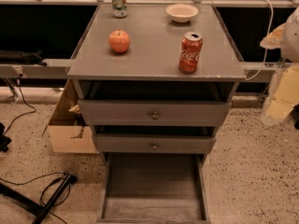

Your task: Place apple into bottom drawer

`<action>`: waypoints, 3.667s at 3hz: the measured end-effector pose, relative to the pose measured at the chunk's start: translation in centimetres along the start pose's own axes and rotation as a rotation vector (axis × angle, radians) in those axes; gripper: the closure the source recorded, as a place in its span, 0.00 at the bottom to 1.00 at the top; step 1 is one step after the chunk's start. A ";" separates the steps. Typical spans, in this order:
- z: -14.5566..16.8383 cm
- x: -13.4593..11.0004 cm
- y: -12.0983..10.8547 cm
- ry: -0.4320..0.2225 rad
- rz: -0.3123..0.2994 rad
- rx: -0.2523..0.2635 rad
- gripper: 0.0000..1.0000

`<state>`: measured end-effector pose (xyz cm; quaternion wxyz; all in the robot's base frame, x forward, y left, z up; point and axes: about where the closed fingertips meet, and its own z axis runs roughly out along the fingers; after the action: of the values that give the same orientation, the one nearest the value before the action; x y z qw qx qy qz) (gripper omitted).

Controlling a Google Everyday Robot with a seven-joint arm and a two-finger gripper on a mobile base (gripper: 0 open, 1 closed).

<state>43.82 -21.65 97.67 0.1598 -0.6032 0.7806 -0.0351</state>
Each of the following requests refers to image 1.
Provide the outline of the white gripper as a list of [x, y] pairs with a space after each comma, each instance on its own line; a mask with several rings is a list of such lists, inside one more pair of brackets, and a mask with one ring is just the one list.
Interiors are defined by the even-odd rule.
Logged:
[[[282, 35], [285, 24], [275, 28], [260, 42], [264, 49], [282, 49], [284, 47]], [[299, 65], [293, 64], [289, 68], [279, 68], [272, 76], [269, 95], [263, 104], [261, 121], [265, 125], [276, 125], [287, 118], [299, 104]]]

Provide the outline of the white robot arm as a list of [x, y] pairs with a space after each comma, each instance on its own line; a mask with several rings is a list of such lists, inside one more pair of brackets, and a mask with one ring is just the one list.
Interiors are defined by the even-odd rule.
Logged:
[[284, 71], [277, 70], [270, 82], [261, 120], [271, 126], [283, 121], [299, 105], [299, 7], [283, 24], [264, 37], [260, 46], [280, 49], [281, 57], [292, 62]]

